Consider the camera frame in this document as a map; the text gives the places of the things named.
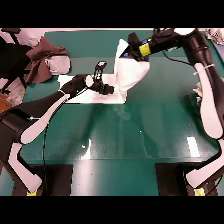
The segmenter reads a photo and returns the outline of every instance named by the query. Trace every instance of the yellow sticker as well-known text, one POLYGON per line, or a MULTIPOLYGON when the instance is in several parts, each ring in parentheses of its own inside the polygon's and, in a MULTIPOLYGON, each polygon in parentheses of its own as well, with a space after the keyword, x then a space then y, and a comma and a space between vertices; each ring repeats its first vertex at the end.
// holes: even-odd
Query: yellow sticker
POLYGON ((142 56, 147 56, 147 55, 151 54, 151 51, 150 51, 148 43, 140 46, 139 50, 140 50, 142 56))
POLYGON ((195 196, 205 196, 204 188, 194 189, 195 196))
POLYGON ((32 193, 27 192, 27 195, 26 196, 37 196, 37 191, 34 191, 32 193))

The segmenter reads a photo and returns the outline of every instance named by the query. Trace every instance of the glossy green surface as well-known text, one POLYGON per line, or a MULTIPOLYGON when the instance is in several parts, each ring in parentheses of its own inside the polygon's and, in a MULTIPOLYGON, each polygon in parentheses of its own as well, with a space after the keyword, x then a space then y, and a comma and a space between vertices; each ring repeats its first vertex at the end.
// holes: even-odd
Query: glossy green surface
MULTIPOLYGON (((92 73, 100 60, 108 63, 105 73, 113 73, 118 41, 127 40, 131 32, 51 32, 46 37, 56 46, 65 46, 72 57, 69 74, 74 76, 92 73)), ((136 33, 140 39, 151 35, 150 31, 136 33)), ((223 76, 223 64, 210 47, 223 76)), ((169 56, 186 61, 182 49, 169 56)), ((128 92, 124 105, 67 104, 52 119, 46 162, 73 163, 72 195, 158 195, 156 162, 202 161, 217 153, 217 142, 205 134, 194 115, 192 88, 199 80, 193 68, 169 61, 161 53, 150 57, 150 66, 144 79, 128 92), (192 157, 188 137, 195 138, 200 158, 192 157)), ((57 77, 29 85, 24 102, 58 88, 57 77)), ((28 163, 42 163, 42 144, 43 134, 23 147, 22 157, 28 163)))

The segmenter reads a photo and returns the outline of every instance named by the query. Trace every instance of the green table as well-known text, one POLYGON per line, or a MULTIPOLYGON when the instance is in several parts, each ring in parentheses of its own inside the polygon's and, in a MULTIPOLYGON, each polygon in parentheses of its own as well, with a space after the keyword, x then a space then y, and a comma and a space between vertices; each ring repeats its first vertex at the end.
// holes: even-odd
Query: green table
MULTIPOLYGON (((131 30, 50 32, 46 37, 65 46, 71 57, 69 75, 92 73, 106 60, 113 73, 119 39, 131 30)), ((151 31, 134 31, 140 39, 151 31)), ((209 43, 220 74, 223 64, 209 43)), ((187 60, 182 49, 169 54, 187 60)), ((150 57, 150 70, 128 92, 124 105, 67 104, 51 121, 45 150, 48 164, 73 164, 72 195, 158 195, 156 162, 203 161, 218 151, 200 122, 192 116, 192 89, 199 81, 193 68, 172 62, 162 53, 150 57), (196 140, 200 157, 191 154, 188 138, 196 140)), ((24 102, 57 91, 57 77, 27 88, 24 102)), ((21 155, 30 164, 42 163, 43 134, 24 146, 21 155)))

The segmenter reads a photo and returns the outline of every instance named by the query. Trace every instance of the black cloth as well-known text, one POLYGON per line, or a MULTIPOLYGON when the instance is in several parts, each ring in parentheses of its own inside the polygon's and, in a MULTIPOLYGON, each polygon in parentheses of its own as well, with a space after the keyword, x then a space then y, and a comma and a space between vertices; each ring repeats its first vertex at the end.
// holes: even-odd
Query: black cloth
POLYGON ((26 45, 6 43, 0 37, 0 78, 14 79, 29 64, 26 53, 32 48, 26 45))

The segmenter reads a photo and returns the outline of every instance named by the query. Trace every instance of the white cloth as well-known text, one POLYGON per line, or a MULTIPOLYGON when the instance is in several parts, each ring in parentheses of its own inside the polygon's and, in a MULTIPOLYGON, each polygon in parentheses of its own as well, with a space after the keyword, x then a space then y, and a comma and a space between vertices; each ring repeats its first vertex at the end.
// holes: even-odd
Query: white cloth
MULTIPOLYGON (((127 91, 135 86, 148 72, 150 63, 135 59, 119 58, 127 48, 128 43, 120 39, 117 47, 114 63, 114 74, 103 74, 102 79, 105 84, 114 86, 114 93, 101 95, 95 91, 87 90, 66 103, 102 103, 102 104, 124 104, 127 98, 127 91)), ((60 88, 73 76, 59 75, 58 82, 60 88)))
POLYGON ((70 58, 66 55, 52 56, 45 59, 52 75, 67 74, 70 69, 70 58))

